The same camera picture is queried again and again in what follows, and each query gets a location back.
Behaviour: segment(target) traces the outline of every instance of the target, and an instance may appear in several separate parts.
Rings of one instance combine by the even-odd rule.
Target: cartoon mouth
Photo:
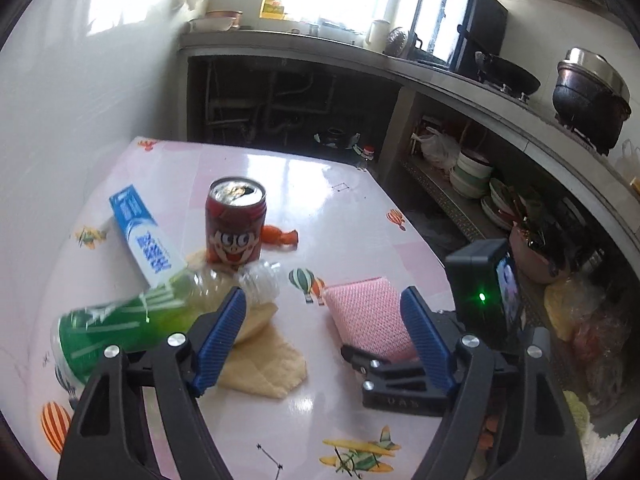
[[[225,255],[226,255],[226,259],[229,260],[230,262],[233,262],[233,263],[236,263],[236,262],[239,262],[240,260],[242,260],[242,253],[232,254],[232,253],[227,253],[225,251]]]

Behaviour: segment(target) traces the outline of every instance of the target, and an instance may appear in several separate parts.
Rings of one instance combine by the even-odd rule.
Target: pink sponge
[[[388,279],[330,286],[322,297],[343,343],[391,362],[416,357],[400,317],[400,294]]]

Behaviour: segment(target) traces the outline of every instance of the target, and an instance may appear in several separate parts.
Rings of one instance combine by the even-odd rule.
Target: orange candy wrapper
[[[262,228],[262,242],[269,245],[297,245],[298,231],[285,233],[273,225],[265,225]]]

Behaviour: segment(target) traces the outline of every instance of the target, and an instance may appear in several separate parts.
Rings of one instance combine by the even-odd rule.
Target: under-counter shelf
[[[457,193],[442,170],[434,168],[418,155],[401,159],[400,164],[436,201],[444,213],[451,218],[467,240],[506,238],[505,231],[496,227],[484,214],[478,200],[464,198]],[[551,332],[552,367],[563,389],[578,395],[585,393],[569,345],[556,337],[544,305],[545,286],[532,282],[518,271],[518,282],[528,324],[545,326]]]

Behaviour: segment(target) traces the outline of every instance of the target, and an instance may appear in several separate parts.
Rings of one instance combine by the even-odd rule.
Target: red can
[[[255,180],[228,176],[209,187],[205,206],[207,261],[238,267],[260,258],[266,192]]]

